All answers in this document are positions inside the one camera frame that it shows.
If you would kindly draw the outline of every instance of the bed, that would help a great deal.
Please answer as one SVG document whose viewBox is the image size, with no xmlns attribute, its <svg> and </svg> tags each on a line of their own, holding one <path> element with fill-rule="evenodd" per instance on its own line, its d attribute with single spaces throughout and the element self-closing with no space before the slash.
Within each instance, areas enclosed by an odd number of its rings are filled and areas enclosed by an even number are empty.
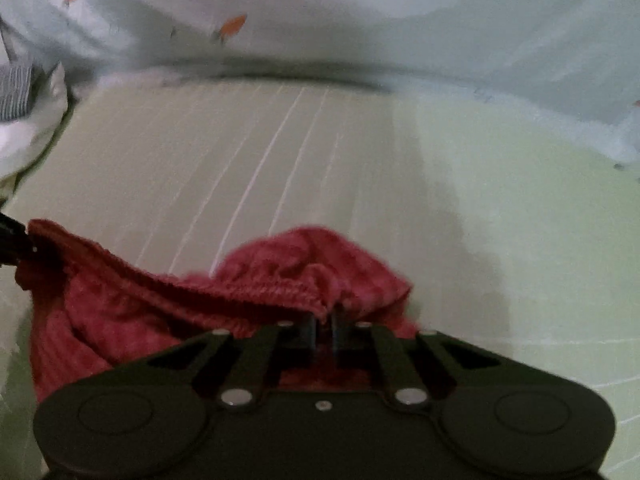
<svg viewBox="0 0 640 480">
<path fill-rule="evenodd" d="M 211 272 L 238 244 L 329 226 L 415 283 L 436 328 L 583 382 L 640 458 L 640 184 L 513 109 L 322 82 L 194 81 L 93 92 L 4 208 L 152 272 Z M 33 479 L 30 298 L 0 269 L 2 478 Z"/>
</svg>

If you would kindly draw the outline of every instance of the silver bolt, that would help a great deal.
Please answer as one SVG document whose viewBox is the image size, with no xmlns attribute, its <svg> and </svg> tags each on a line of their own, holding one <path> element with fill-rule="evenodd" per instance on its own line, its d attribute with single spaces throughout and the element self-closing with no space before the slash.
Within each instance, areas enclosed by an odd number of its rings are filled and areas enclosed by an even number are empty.
<svg viewBox="0 0 640 480">
<path fill-rule="evenodd" d="M 227 406 L 244 406 L 251 402 L 253 398 L 254 396 L 252 396 L 251 392 L 244 388 L 225 390 L 220 395 L 220 400 Z"/>
<path fill-rule="evenodd" d="M 406 406 L 422 404 L 429 399 L 427 392 L 420 388 L 402 388 L 396 391 L 396 400 Z"/>
<path fill-rule="evenodd" d="M 316 402 L 316 410 L 319 412 L 328 412 L 332 407 L 332 403 L 328 400 L 318 400 L 318 402 Z"/>
</svg>

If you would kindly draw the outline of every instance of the bed sheet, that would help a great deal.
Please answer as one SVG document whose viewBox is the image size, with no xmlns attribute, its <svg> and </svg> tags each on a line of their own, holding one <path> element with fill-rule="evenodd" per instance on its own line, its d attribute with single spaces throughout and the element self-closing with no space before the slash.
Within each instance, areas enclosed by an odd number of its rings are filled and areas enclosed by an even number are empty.
<svg viewBox="0 0 640 480">
<path fill-rule="evenodd" d="M 9 202 L 151 272 L 324 224 L 415 283 L 423 326 L 574 378 L 618 418 L 604 472 L 640 467 L 640 184 L 511 108 L 228 80 L 80 103 Z M 0 477 L 36 478 L 30 299 L 0 269 Z"/>
</svg>

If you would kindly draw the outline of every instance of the gray striped cloth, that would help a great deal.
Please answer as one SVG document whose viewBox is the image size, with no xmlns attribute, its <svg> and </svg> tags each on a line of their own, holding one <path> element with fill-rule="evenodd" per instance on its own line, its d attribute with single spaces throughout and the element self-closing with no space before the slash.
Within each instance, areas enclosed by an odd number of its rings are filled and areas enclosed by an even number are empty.
<svg viewBox="0 0 640 480">
<path fill-rule="evenodd" d="M 15 121 L 31 111 L 33 78 L 30 63 L 0 65 L 0 122 Z"/>
</svg>

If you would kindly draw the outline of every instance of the red cloth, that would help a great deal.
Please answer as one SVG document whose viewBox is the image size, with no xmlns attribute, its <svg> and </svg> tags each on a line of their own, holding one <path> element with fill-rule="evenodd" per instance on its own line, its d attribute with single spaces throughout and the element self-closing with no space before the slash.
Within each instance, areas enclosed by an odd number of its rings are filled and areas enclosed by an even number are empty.
<svg viewBox="0 0 640 480">
<path fill-rule="evenodd" d="M 135 269 L 47 220 L 31 221 L 29 234 L 41 257 L 21 262 L 16 281 L 33 296 L 31 367 L 38 401 L 205 330 L 226 328 L 248 337 L 261 325 L 305 313 L 326 322 L 337 305 L 351 319 L 385 324 L 398 337 L 415 335 L 415 325 L 404 318 L 411 285 L 324 228 L 250 242 L 213 277 L 185 278 Z M 46 257 L 47 248 L 57 257 Z"/>
</svg>

